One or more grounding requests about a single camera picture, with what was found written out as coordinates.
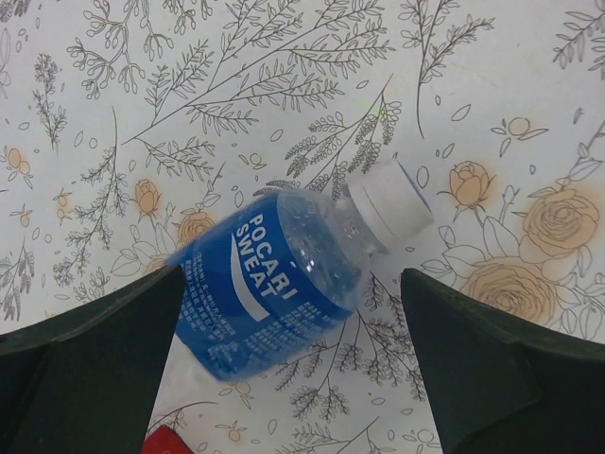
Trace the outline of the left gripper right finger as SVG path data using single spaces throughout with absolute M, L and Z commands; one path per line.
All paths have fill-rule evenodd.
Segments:
M 601 453 L 604 346 L 401 274 L 406 323 L 445 453 Z

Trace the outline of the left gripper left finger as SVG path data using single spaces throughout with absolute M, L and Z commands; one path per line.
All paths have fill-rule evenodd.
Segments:
M 184 285 L 165 266 L 2 335 L 2 452 L 141 452 Z

